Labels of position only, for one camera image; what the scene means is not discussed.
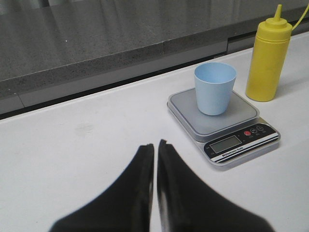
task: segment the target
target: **digital kitchen scale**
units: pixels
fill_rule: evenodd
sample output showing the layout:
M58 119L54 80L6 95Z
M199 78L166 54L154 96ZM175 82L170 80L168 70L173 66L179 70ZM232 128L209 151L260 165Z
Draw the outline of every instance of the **digital kitchen scale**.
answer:
M230 168L278 147L279 132L235 92L217 116L199 111L194 88L171 95L168 107L216 167Z

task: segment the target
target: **white table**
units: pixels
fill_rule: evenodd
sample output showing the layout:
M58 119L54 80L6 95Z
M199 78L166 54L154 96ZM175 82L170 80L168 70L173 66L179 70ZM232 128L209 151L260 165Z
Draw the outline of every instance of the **white table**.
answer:
M196 65L14 116L0 121L0 231L47 231L102 193L139 145L153 143L157 156L160 139L213 189L276 231L309 231L309 33L292 39L270 102L244 94L251 55L248 49L215 61L237 69L234 90L281 133L278 149L224 172L207 162L166 106L169 95L194 87Z

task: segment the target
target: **black object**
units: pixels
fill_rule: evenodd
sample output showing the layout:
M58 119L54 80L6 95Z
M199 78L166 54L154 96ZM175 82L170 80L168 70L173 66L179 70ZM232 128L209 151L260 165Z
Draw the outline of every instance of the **black object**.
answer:
M265 219L206 185L164 140L157 170L163 232L273 232Z
M140 146L131 163L106 191L57 221L50 232L148 232L153 175L154 146Z

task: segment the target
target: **red button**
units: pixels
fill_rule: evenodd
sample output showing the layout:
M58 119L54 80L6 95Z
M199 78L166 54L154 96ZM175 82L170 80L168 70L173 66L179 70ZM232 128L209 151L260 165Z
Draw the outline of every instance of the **red button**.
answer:
M247 136L249 136L249 135L251 135L251 132L246 130L246 131L244 132L244 134L247 135Z

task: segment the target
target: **light blue plastic cup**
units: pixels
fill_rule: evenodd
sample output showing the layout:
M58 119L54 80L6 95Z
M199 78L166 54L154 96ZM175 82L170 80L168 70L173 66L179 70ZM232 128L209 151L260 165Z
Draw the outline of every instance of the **light blue plastic cup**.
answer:
M206 115L220 115L228 106L236 79L236 70L228 64L211 62L195 71L198 109Z

